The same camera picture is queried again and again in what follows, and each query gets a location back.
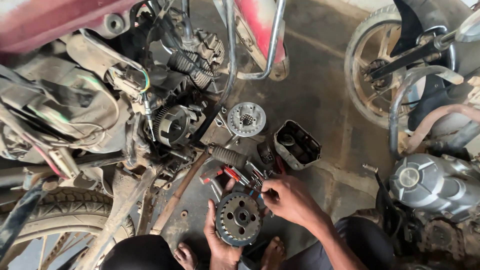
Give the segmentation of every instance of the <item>motorcycle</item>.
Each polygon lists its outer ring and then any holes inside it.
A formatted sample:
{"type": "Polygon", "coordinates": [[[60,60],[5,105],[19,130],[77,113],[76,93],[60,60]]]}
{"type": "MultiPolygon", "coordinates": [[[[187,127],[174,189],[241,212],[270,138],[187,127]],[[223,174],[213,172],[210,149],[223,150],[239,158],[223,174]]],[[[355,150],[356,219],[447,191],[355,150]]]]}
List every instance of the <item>motorcycle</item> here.
{"type": "Polygon", "coordinates": [[[477,269],[480,163],[465,146],[480,134],[479,63],[472,53],[480,12],[459,1],[395,4],[357,28],[368,30],[354,33],[345,61],[352,100],[370,121],[388,128],[397,160],[386,181],[377,168],[363,165],[379,184],[376,209],[400,269],[477,269]],[[380,50],[369,63],[357,49],[367,48],[364,37],[379,29],[380,50]],[[353,74],[359,78],[349,81],[353,74]],[[361,92],[363,83],[370,84],[370,98],[361,92]],[[375,107],[378,97],[384,110],[375,107]],[[398,133],[406,129],[411,136],[399,150],[398,133]]]}
{"type": "Polygon", "coordinates": [[[191,180],[198,160],[205,161],[197,153],[236,165],[244,158],[200,139],[236,78],[288,75],[286,1],[214,0],[228,33],[227,67],[218,36],[192,26],[189,1],[179,9],[173,2],[6,3],[0,20],[0,269],[41,237],[39,269],[78,243],[87,246],[61,269],[75,262],[77,269],[93,269],[116,242],[146,233],[152,212],[141,207],[135,232],[130,209],[141,195],[152,201],[174,180],[191,180]],[[237,72],[237,38],[262,72],[237,72]],[[155,41],[170,54],[166,63],[153,59],[155,41]],[[228,79],[217,91],[221,72],[228,79]],[[44,256],[47,236],[56,233],[44,256]]]}

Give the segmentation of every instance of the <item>mechanic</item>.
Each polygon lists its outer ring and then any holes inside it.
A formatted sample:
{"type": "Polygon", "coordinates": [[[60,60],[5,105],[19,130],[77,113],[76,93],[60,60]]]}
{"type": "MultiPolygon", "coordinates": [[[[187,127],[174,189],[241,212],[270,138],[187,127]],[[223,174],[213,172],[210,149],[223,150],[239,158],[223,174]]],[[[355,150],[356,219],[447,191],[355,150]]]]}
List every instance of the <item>mechanic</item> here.
{"type": "MultiPolygon", "coordinates": [[[[231,179],[226,191],[233,188],[231,179]]],[[[314,201],[304,184],[293,176],[278,175],[264,181],[262,198],[277,216],[308,229],[318,242],[285,260],[283,243],[273,238],[261,261],[262,270],[296,269],[389,269],[393,246],[388,236],[373,221],[359,216],[340,219],[333,225],[330,217],[314,201]],[[266,193],[278,192],[278,197],[266,193]]],[[[204,233],[211,250],[210,269],[248,269],[240,260],[243,248],[233,248],[215,233],[215,204],[208,200],[204,233]]],[[[127,238],[106,255],[100,270],[193,270],[201,269],[197,257],[184,243],[172,255],[163,237],[141,235],[127,238]]]]}

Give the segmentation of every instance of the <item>wooden stick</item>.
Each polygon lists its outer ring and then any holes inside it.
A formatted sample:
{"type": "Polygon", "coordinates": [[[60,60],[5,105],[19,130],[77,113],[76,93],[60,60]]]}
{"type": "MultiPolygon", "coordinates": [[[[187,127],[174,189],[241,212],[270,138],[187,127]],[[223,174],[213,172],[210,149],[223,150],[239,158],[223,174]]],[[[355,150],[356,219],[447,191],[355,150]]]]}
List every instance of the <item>wooden stick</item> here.
{"type": "Polygon", "coordinates": [[[183,192],[185,192],[185,189],[187,189],[188,184],[192,181],[193,177],[197,173],[197,171],[200,169],[200,167],[205,163],[207,160],[209,154],[203,153],[200,155],[200,157],[192,164],[192,167],[188,171],[187,175],[185,178],[182,180],[180,183],[178,189],[173,193],[172,198],[168,201],[167,205],[165,206],[165,209],[163,209],[162,213],[158,216],[157,220],[155,221],[155,224],[152,227],[152,230],[150,230],[150,234],[156,234],[159,235],[162,232],[163,227],[167,223],[168,219],[173,213],[173,210],[177,206],[177,204],[180,201],[181,196],[183,195],[183,192]]]}

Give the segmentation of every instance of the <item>silver engine cover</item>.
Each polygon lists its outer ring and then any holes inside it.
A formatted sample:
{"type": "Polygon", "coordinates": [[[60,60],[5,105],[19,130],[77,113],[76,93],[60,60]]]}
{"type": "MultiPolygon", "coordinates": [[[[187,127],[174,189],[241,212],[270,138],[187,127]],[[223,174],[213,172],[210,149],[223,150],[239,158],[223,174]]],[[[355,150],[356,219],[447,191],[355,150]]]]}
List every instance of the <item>silver engine cover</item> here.
{"type": "Polygon", "coordinates": [[[395,165],[390,188],[406,206],[460,221],[480,203],[480,173],[474,167],[447,155],[414,154],[395,165]]]}

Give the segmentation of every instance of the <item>tire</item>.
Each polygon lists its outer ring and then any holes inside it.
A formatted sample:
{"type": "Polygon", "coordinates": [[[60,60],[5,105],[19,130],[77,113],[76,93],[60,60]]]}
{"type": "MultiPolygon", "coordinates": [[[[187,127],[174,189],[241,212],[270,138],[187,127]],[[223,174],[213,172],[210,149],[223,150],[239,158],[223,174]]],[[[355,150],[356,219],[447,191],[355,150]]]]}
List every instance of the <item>tire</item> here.
{"type": "MultiPolygon", "coordinates": [[[[107,221],[112,204],[112,198],[96,191],[57,188],[39,202],[14,245],[55,233],[88,232],[98,235],[107,221]]],[[[12,203],[0,208],[0,224],[3,224],[14,205],[12,203]]],[[[129,216],[115,233],[114,242],[107,251],[115,243],[134,235],[135,227],[129,216]]]]}
{"type": "MultiPolygon", "coordinates": [[[[353,105],[355,105],[355,107],[363,115],[363,117],[365,117],[375,125],[385,129],[388,129],[388,117],[379,116],[370,109],[366,108],[358,96],[353,77],[354,55],[358,46],[360,45],[360,42],[374,28],[386,23],[401,24],[401,22],[402,18],[400,17],[400,13],[398,12],[398,9],[394,4],[388,5],[371,13],[365,20],[363,20],[363,22],[360,23],[355,32],[353,32],[352,38],[348,43],[347,51],[345,53],[345,83],[347,85],[348,95],[350,96],[353,105]]],[[[407,126],[407,120],[408,118],[400,119],[399,125],[407,126]]]]}

